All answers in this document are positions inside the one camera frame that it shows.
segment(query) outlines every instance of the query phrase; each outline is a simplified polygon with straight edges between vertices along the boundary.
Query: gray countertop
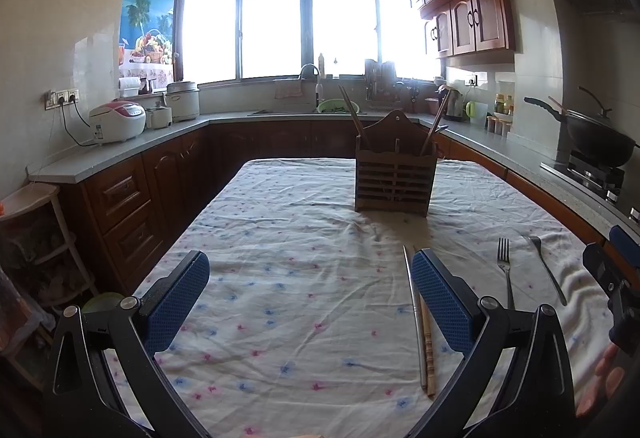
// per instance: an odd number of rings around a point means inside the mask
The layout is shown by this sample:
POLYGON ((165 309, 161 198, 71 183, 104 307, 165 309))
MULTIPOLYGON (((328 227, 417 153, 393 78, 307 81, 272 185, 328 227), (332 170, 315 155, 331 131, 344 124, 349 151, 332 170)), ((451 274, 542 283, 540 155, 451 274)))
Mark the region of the gray countertop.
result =
MULTIPOLYGON (((362 120, 380 120, 386 116, 385 111, 365 111, 362 120)), ((428 114, 408 114, 409 118, 421 125, 430 127, 433 116, 428 114)), ((145 131, 140 136, 126 142, 79 148, 37 172, 29 174, 29 179, 49 183, 79 183, 82 180, 139 154, 155 145, 161 144, 177 136, 194 131, 213 123, 237 123, 247 121, 282 121, 282 120, 343 120, 351 121, 345 114, 271 114, 255 116, 255 111, 239 111, 234 113, 204 114, 195 120, 175 123, 167 129, 145 131)), ((621 212, 612 212, 573 185, 564 182, 550 172, 542 169, 540 163, 552 165, 549 158, 529 148, 507 140, 507 138, 484 131, 469 123, 443 121, 449 125, 444 132, 453 140, 479 151, 489 158, 534 183, 547 193, 564 203, 569 209, 587 221, 603 236, 609 236, 613 225, 621 225, 631 237, 640 244, 640 228, 633 225, 621 212)))

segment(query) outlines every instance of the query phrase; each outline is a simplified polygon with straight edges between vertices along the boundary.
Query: fork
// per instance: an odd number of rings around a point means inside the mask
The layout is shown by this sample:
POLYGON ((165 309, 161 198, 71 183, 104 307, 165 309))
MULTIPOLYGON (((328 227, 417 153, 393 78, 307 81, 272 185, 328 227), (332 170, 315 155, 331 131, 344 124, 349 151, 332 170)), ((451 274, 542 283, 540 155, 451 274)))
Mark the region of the fork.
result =
POLYGON ((507 276, 507 307, 514 310, 513 290, 511 289, 511 263, 509 262, 509 240, 506 237, 498 239, 498 266, 507 276))

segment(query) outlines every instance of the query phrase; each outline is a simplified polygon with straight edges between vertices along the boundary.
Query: human hand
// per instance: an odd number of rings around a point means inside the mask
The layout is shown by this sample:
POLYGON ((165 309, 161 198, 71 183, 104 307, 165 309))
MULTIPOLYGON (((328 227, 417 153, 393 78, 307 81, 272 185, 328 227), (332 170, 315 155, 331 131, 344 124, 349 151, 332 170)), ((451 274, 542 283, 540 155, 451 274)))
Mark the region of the human hand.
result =
POLYGON ((625 376, 625 370, 622 368, 611 369, 618 351, 619 347, 612 342, 610 342, 604 350, 602 358, 594 370, 595 378, 582 395, 580 404, 578 404, 578 408, 575 410, 575 415, 578 418, 587 415, 591 409, 593 409, 593 406, 596 404, 598 399, 598 393, 600 392, 603 384, 604 392, 607 395, 607 399, 609 399, 616 392, 620 382, 622 382, 622 379, 625 376))

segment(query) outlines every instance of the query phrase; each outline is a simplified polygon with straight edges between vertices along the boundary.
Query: green bowl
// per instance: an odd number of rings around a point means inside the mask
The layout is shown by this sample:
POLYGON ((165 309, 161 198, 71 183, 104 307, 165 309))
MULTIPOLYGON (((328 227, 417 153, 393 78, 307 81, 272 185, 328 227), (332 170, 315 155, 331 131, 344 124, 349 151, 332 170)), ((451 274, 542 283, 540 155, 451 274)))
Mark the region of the green bowl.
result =
MULTIPOLYGON (((356 113, 360 112, 360 106, 357 103, 351 101, 351 105, 353 105, 356 113)), ((332 98, 331 100, 324 100, 320 103, 320 105, 318 105, 318 109, 316 111, 318 111, 318 113, 349 114, 347 104, 342 98, 332 98)))

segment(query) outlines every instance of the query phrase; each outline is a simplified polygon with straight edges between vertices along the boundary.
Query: wok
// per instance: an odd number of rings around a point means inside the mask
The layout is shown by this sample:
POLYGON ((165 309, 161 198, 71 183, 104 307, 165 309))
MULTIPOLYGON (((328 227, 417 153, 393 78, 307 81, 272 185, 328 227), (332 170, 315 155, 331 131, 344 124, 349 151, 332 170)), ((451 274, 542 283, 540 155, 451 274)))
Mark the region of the wok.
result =
MULTIPOLYGON (((537 98, 525 98, 524 101, 539 105, 549 111, 560 123, 566 124, 569 138, 574 142, 577 150, 599 164, 620 167, 631 159, 634 147, 640 147, 635 140, 616 131, 601 119, 577 111, 566 110, 565 114, 561 114, 548 103, 537 98)), ((607 119, 608 111, 610 110, 603 109, 602 119, 607 119)))

